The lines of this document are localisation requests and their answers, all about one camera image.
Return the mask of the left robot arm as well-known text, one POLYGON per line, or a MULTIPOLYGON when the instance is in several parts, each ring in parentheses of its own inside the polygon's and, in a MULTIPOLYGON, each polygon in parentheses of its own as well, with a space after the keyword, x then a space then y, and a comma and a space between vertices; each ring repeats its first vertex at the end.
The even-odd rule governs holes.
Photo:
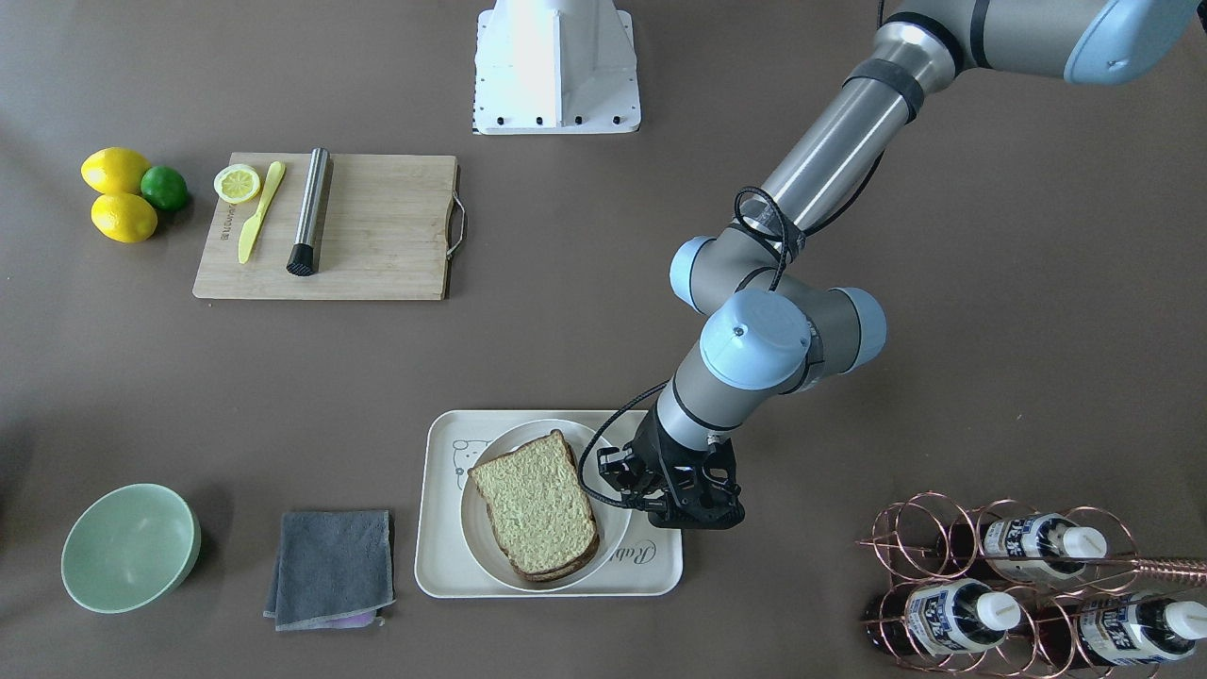
POLYGON ((886 343, 886 315, 863 289, 812 289, 789 263, 852 205, 886 146, 925 99, 974 69, 1116 84, 1149 72, 1202 1, 904 1, 871 55, 753 188, 737 191, 718 238, 676 251, 670 283, 706 318, 655 404, 622 447, 587 444, 604 482, 587 494, 669 529, 744 520, 731 434, 769 397, 850 373, 886 343))

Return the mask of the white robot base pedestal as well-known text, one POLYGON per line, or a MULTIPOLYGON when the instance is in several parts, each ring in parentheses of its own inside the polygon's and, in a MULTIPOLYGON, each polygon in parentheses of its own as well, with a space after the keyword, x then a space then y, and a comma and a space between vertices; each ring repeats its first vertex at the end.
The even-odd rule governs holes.
POLYGON ((631 14, 612 1, 497 1, 477 18, 479 135, 639 130, 631 14))

